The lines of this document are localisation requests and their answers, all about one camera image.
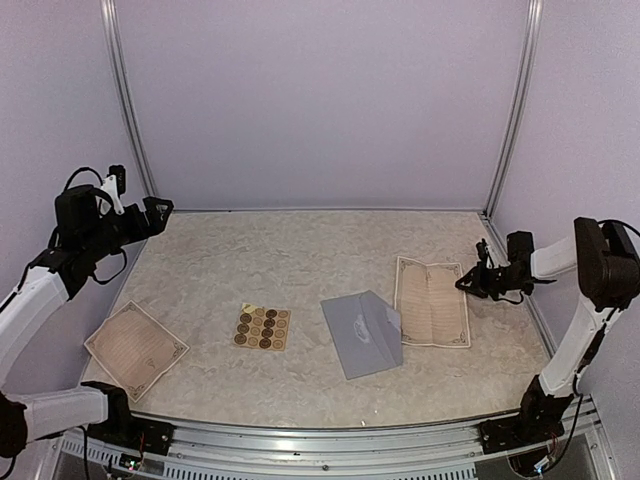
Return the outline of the ornate bordered letter sheet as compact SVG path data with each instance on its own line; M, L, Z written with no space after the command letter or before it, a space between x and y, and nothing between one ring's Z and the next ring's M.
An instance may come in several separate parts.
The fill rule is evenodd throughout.
M133 301L105 319L84 346L134 403L189 351L185 342Z

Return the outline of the beige letter sheet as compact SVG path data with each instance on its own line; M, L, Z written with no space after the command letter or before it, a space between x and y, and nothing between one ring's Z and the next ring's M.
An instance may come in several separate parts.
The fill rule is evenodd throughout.
M466 294L455 286L461 276L458 263L424 264L397 258L394 308L401 317L403 344L450 349L471 346Z

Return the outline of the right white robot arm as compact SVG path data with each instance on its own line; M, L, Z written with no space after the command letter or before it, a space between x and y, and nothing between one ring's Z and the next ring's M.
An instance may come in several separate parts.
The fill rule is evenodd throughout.
M507 263L493 262L486 241L476 245L478 261L456 281L458 290L495 302L507 293L531 295L569 270L577 273L579 297L571 323L549 363L527 387L517 414L480 423L486 453L550 440L564 433L565 411L578 398L581 377L612 325L639 295L636 228L616 219L578 217L574 233L537 249L532 233L507 237Z

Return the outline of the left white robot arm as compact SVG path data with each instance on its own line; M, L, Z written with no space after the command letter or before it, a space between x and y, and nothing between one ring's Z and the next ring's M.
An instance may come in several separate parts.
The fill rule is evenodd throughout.
M126 170L112 165L96 185L67 182L54 200L56 226L47 247L23 270L1 304L1 375L6 377L32 337L88 281L99 262L125 246L161 234L172 201L153 196L125 206ZM1 396L1 455L17 457L34 441L84 427L121 445L139 446L143 428L124 389L104 382L26 396Z

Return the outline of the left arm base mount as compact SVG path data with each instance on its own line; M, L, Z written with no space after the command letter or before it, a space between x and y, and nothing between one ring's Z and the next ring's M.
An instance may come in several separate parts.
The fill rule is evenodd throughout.
M88 425L88 436L142 454L167 456L175 427L167 422L133 415L129 410L113 410L108 418Z

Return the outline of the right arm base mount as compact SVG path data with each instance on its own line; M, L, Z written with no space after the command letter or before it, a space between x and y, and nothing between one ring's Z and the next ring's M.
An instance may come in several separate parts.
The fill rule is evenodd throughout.
M564 434L561 419L546 413L524 411L481 422L478 430L484 454L517 449Z

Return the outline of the grey envelope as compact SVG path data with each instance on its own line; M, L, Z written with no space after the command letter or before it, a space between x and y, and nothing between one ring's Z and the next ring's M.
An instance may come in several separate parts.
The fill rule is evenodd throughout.
M402 366L401 317L373 291L320 302L347 380Z

